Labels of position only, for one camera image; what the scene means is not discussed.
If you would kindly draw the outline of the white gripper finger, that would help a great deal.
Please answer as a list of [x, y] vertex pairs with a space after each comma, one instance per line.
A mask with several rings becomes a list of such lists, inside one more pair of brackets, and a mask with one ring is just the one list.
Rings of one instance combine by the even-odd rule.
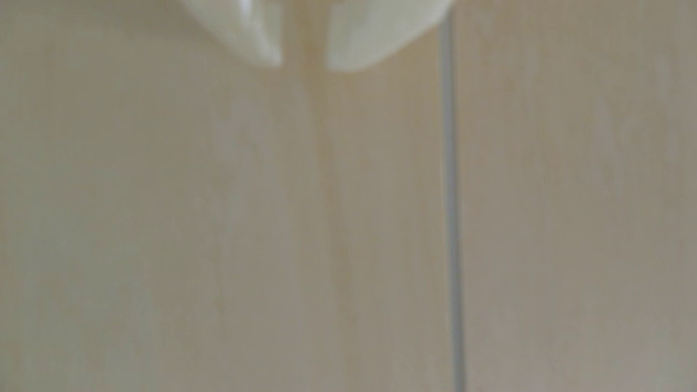
[[339, 1], [329, 11], [326, 66], [354, 73], [397, 53], [440, 24], [453, 1]]
[[278, 1], [181, 1], [233, 55], [260, 67], [283, 63], [282, 5]]

